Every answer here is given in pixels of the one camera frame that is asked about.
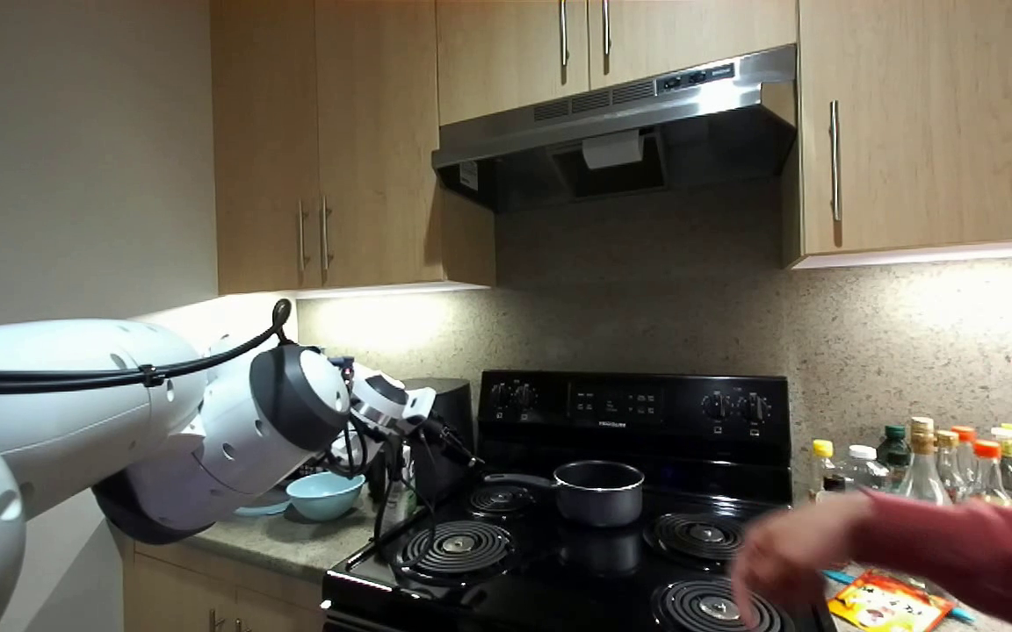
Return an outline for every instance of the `kitchen counter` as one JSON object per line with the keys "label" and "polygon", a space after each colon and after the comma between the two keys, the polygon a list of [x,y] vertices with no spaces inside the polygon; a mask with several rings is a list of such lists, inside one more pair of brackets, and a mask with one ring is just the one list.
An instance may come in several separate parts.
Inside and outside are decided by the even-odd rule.
{"label": "kitchen counter", "polygon": [[236,511],[187,543],[263,566],[289,577],[322,579],[322,571],[372,536],[372,507],[363,497],[349,516],[308,523],[293,510]]}

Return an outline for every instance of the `cord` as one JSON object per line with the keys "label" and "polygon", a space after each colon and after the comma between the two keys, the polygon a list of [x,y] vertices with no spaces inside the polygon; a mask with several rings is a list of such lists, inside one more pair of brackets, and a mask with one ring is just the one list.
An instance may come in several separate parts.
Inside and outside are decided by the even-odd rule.
{"label": "cord", "polygon": [[228,351],[197,357],[197,360],[171,360],[171,364],[139,364],[119,373],[0,373],[0,394],[67,394],[67,391],[114,391],[114,386],[163,386],[176,377],[209,373],[216,364],[225,364],[253,347],[259,347],[267,338],[285,338],[285,323],[293,318],[293,303],[277,299],[271,309],[271,328]]}

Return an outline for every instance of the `range hood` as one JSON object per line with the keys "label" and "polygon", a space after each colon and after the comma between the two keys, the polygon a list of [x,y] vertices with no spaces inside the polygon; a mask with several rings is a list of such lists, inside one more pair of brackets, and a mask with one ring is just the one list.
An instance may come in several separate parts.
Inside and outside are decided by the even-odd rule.
{"label": "range hood", "polygon": [[492,206],[777,177],[797,49],[684,68],[440,131],[440,184]]}

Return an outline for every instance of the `hand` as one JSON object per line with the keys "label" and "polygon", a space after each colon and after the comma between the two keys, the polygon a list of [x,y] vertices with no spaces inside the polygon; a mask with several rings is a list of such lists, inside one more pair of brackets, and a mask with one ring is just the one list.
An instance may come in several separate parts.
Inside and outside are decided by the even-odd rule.
{"label": "hand", "polygon": [[855,558],[855,536],[867,521],[871,497],[846,490],[748,523],[732,558],[732,597],[744,627],[755,624],[752,593],[787,610],[823,600],[823,569]]}

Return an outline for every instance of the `kitchen cabinet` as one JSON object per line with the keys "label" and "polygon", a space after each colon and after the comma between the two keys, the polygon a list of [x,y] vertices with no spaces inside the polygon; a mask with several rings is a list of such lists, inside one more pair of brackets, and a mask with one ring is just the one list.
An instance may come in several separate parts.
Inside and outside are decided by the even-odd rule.
{"label": "kitchen cabinet", "polygon": [[440,118],[787,41],[787,0],[440,0]]}
{"label": "kitchen cabinet", "polygon": [[126,632],[317,632],[320,579],[228,562],[190,543],[125,546]]}
{"label": "kitchen cabinet", "polygon": [[492,282],[492,215],[440,191],[436,5],[320,0],[327,285]]}
{"label": "kitchen cabinet", "polygon": [[216,0],[217,287],[320,282],[320,92],[314,0]]}
{"label": "kitchen cabinet", "polygon": [[492,282],[431,172],[431,0],[216,0],[216,132],[221,292]]}
{"label": "kitchen cabinet", "polygon": [[802,255],[1012,239],[1012,0],[802,0]]}

